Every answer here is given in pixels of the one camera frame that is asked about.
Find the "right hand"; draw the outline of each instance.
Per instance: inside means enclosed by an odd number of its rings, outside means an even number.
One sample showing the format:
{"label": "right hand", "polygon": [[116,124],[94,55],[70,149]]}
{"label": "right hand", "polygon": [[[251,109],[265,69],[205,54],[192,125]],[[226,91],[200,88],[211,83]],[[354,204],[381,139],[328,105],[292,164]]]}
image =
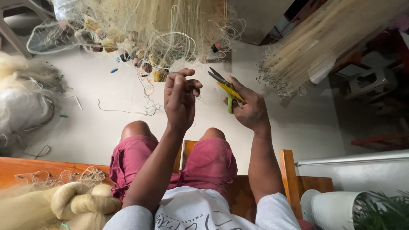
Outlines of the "right hand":
{"label": "right hand", "polygon": [[234,85],[235,90],[246,101],[242,107],[236,100],[233,101],[233,113],[236,119],[254,132],[265,128],[270,129],[270,120],[263,96],[245,87],[231,75],[227,76],[227,80]]}

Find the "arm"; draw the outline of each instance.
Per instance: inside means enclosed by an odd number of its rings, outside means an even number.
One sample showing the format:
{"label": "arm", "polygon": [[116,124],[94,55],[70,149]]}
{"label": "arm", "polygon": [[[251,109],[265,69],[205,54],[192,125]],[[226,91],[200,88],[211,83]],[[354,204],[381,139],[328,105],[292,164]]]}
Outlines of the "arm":
{"label": "arm", "polygon": [[232,76],[227,77],[246,101],[242,107],[233,103],[236,119],[254,131],[249,165],[249,181],[256,204],[266,195],[285,196],[283,180],[271,140],[271,126],[262,95],[246,88]]}
{"label": "arm", "polygon": [[197,80],[187,81],[185,77],[194,73],[194,70],[183,69],[169,74],[164,93],[168,117],[165,133],[130,184],[122,208],[139,205],[151,212],[157,209],[171,180],[182,139],[193,124],[195,96],[199,96],[202,84]]}

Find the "white bucket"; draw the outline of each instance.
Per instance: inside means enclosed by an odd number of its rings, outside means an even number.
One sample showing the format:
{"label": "white bucket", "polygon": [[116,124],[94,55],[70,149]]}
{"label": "white bucket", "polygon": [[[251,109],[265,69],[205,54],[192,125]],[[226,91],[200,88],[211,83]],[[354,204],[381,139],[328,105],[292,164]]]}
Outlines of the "white bucket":
{"label": "white bucket", "polygon": [[303,219],[324,230],[354,230],[354,201],[358,195],[370,199],[368,192],[326,192],[310,189],[301,197]]}

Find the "hand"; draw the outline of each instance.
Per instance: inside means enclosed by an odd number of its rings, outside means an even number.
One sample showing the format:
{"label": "hand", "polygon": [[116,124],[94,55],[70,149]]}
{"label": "hand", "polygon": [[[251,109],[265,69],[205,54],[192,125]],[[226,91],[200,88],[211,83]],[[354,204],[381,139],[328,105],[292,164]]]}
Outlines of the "hand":
{"label": "hand", "polygon": [[203,85],[195,79],[186,80],[186,76],[195,74],[194,70],[183,69],[171,72],[165,84],[164,107],[168,117],[168,127],[185,134],[195,118],[195,101]]}
{"label": "hand", "polygon": [[262,95],[246,88],[236,78],[228,75],[227,80],[234,85],[236,91],[246,101],[240,107],[236,100],[233,101],[233,113],[236,119],[245,127],[258,132],[265,128],[270,129],[267,108]]}

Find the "bundle of net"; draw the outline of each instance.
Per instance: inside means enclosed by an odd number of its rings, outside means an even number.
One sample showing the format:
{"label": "bundle of net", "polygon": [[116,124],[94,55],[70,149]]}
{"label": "bundle of net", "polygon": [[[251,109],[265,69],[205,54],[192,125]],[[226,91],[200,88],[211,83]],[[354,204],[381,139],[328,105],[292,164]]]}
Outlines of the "bundle of net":
{"label": "bundle of net", "polygon": [[408,9],[407,0],[329,0],[267,48],[261,78],[280,97],[304,95]]}
{"label": "bundle of net", "polygon": [[[231,26],[234,13],[226,0],[70,2],[72,10],[65,14],[71,32],[75,33],[76,45],[101,48],[105,52],[125,51],[131,59],[145,60],[159,68],[169,68],[173,61],[182,58],[207,62],[208,55],[214,52],[213,44],[220,47],[218,54],[222,56],[231,50],[232,41],[240,35]],[[66,32],[58,31],[55,22],[39,26],[33,31],[32,39],[44,28],[49,35],[40,38],[41,46],[55,45],[56,40],[64,42]],[[71,48],[72,44],[67,43],[67,47]]]}
{"label": "bundle of net", "polygon": [[46,171],[16,177],[31,183],[0,190],[0,230],[101,230],[122,206],[96,168],[52,180]]}
{"label": "bundle of net", "polygon": [[50,65],[0,52],[0,155],[54,117],[61,80]]}

